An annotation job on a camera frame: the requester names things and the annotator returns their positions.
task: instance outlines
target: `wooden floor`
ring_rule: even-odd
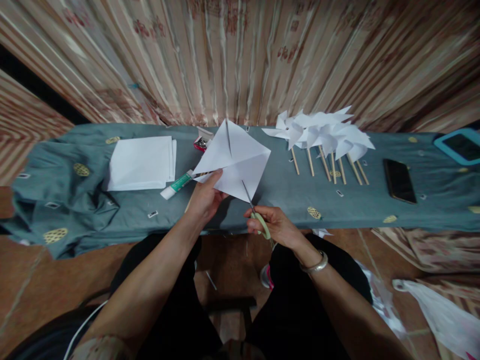
[[[10,217],[12,212],[10,189],[0,187],[0,218]],[[329,231],[333,234],[327,237],[330,242],[364,264],[393,293],[394,306],[408,333],[403,344],[414,358],[439,359],[435,339],[417,301],[391,286],[392,279],[414,279],[422,272],[369,229]],[[131,247],[114,245],[74,259],[54,261],[42,246],[24,246],[0,236],[0,359],[43,324],[109,286]],[[200,302],[254,296],[258,304],[252,312],[255,317],[270,294],[258,278],[270,254],[270,244],[261,236],[204,236],[194,278]],[[239,313],[216,315],[212,321],[223,341],[245,336]]]

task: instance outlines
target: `black phone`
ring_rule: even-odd
[[[410,204],[416,204],[417,198],[407,165],[395,160],[383,159],[383,166],[390,196]]]

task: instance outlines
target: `green scissors handle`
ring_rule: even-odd
[[[267,227],[267,224],[265,223],[265,220],[262,217],[262,215],[260,215],[258,212],[253,212],[252,211],[251,214],[250,214],[250,218],[251,219],[257,219],[260,222],[260,224],[263,226],[263,230],[265,230],[265,232],[259,231],[258,235],[262,234],[265,239],[270,240],[270,238],[271,238],[270,231],[269,231],[269,228]]]

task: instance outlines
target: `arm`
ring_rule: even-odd
[[[272,238],[291,249],[304,267],[322,261],[322,255],[280,208],[255,206],[255,211],[265,219]],[[251,212],[249,209],[244,216],[249,217]],[[249,233],[263,229],[256,219],[249,219],[247,225]],[[310,278],[338,338],[353,360],[411,359],[374,308],[330,264]]]
[[[196,185],[188,211],[120,285],[79,344],[113,335],[134,353],[139,350],[200,232],[227,197],[213,188],[221,176],[222,170],[217,170],[204,184]]]

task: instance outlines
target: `white cap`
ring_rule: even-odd
[[[170,199],[175,194],[176,192],[172,189],[171,186],[164,188],[163,191],[160,193],[160,195],[162,195],[165,200]]]

